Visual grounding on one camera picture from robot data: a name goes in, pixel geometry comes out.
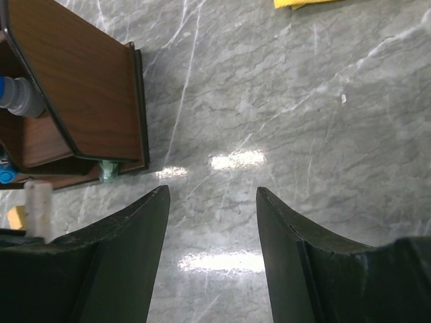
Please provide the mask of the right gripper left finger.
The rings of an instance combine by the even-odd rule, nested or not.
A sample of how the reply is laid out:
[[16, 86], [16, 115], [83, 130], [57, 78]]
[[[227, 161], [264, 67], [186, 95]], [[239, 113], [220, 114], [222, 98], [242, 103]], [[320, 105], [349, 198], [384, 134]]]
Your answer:
[[2, 322], [145, 322], [168, 224], [170, 191], [46, 243], [1, 230]]

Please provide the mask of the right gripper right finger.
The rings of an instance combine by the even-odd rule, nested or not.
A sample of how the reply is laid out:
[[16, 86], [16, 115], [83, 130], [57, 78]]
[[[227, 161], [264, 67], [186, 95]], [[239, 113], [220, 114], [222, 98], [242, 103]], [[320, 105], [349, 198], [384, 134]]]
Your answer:
[[257, 189], [257, 222], [275, 322], [429, 322], [430, 238], [372, 247]]

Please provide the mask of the brown wooden desk organizer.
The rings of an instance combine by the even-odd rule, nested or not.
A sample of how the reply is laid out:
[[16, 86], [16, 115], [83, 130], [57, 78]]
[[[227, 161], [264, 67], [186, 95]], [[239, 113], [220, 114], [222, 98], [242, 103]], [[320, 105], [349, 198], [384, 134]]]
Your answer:
[[65, 188], [150, 163], [141, 52], [56, 1], [1, 2], [1, 76], [23, 77], [45, 104], [38, 118], [1, 108], [1, 164], [17, 171], [3, 190], [46, 180]]

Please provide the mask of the tan square eraser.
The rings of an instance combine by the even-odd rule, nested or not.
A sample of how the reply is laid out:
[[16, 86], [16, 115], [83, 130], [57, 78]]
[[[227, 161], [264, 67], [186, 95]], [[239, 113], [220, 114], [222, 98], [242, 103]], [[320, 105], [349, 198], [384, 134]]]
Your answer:
[[26, 229], [26, 209], [25, 206], [15, 206], [7, 212], [7, 219], [11, 229]]

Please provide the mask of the beige rectangular eraser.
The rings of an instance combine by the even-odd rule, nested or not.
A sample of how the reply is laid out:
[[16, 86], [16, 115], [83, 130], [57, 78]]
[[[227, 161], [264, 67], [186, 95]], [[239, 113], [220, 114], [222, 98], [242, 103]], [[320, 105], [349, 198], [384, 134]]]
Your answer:
[[53, 239], [52, 210], [53, 187], [50, 182], [32, 180], [24, 184], [26, 210], [26, 236]]

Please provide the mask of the blue cap white marker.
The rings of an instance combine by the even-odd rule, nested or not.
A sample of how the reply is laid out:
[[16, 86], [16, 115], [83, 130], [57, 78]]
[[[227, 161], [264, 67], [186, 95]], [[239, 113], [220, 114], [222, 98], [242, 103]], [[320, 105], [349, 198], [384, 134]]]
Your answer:
[[0, 183], [9, 184], [14, 181], [17, 176], [17, 171], [11, 165], [4, 166], [1, 164], [0, 167]]

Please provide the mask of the blue glue bottle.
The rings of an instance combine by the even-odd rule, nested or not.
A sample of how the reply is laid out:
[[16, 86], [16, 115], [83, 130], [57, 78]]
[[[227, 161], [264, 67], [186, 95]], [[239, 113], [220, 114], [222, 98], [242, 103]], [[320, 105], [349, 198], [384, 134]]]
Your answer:
[[15, 116], [38, 118], [44, 113], [45, 104], [26, 78], [1, 76], [1, 108]]

